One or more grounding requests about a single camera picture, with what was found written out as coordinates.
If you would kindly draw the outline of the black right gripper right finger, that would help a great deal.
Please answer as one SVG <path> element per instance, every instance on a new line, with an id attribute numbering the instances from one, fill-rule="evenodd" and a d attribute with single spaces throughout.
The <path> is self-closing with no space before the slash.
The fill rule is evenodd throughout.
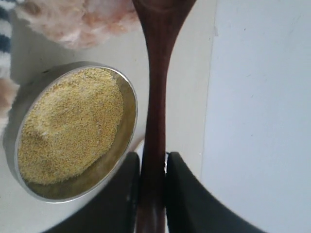
<path id="1" fill-rule="evenodd" d="M 214 198 L 177 152 L 168 154 L 165 204 L 171 233 L 260 233 Z"/>

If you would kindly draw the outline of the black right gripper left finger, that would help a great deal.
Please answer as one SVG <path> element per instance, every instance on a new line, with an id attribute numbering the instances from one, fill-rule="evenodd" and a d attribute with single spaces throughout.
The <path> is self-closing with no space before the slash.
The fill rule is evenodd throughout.
<path id="1" fill-rule="evenodd" d="M 107 186 L 86 206 L 48 233 L 133 233 L 140 175 L 139 156 L 127 154 Z"/>

